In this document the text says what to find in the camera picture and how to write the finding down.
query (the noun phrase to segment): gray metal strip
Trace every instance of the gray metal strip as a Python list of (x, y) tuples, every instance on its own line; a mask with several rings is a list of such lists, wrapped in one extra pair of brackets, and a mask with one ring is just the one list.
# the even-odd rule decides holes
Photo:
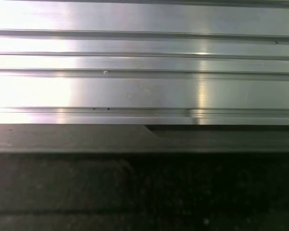
[(0, 1), (0, 30), (289, 36), (289, 8)]
[(0, 69), (289, 73), (289, 60), (0, 55)]
[(0, 107), (289, 109), (289, 81), (0, 77)]
[(289, 44), (274, 41), (171, 38), (4, 37), (0, 54), (235, 57), (289, 59)]

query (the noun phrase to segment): dark floor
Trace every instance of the dark floor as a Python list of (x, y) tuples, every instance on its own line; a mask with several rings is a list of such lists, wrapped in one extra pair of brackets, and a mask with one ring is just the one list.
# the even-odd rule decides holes
[(0, 158), (0, 230), (288, 231), (289, 156)]

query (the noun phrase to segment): metal channel slot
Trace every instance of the metal channel slot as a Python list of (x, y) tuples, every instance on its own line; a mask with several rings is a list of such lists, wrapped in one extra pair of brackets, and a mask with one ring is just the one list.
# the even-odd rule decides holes
[(0, 1), (0, 123), (289, 125), (289, 8)]

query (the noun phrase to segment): silver metal rail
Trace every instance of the silver metal rail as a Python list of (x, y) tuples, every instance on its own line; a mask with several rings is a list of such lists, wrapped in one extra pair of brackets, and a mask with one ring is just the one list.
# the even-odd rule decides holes
[(0, 1), (0, 123), (289, 125), (289, 8)]

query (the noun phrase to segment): small dot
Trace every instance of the small dot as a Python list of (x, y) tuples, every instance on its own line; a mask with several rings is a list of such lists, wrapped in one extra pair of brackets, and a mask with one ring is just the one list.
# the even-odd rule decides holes
[(205, 218), (205, 219), (203, 219), (203, 223), (204, 223), (205, 225), (209, 225), (209, 224), (210, 224), (210, 220), (207, 219), (207, 218)]

